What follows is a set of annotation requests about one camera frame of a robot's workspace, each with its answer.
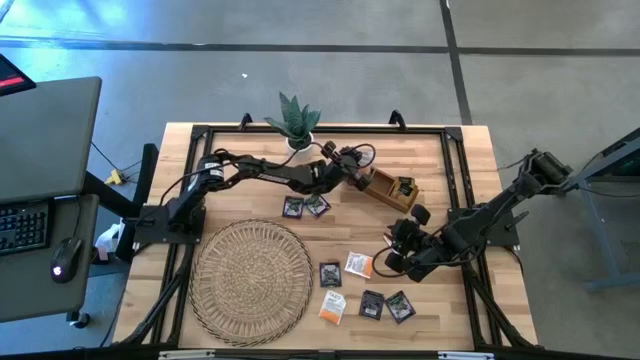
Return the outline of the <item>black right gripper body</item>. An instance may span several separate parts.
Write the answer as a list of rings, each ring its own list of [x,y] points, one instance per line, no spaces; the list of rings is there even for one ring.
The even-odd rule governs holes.
[[[396,221],[402,223],[402,228],[395,236],[392,236],[390,231],[383,234],[384,238],[391,238],[399,245],[397,252],[389,249],[390,253],[385,259],[385,265],[397,273],[404,273],[411,269],[412,263],[409,257],[425,247],[424,239],[428,235],[421,227],[429,221],[430,212],[422,205],[414,205],[411,216],[411,219],[403,218]]]

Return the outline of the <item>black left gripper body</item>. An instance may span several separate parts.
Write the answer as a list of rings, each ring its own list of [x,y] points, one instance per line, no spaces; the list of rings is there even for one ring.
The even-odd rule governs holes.
[[[351,148],[358,149],[358,147],[346,146],[338,150],[333,141],[327,141],[323,145],[322,155],[330,160],[330,163],[322,169],[323,193],[332,191],[342,182],[347,182],[357,190],[364,192],[372,183],[370,175],[358,173],[360,160],[355,160],[350,156]]]

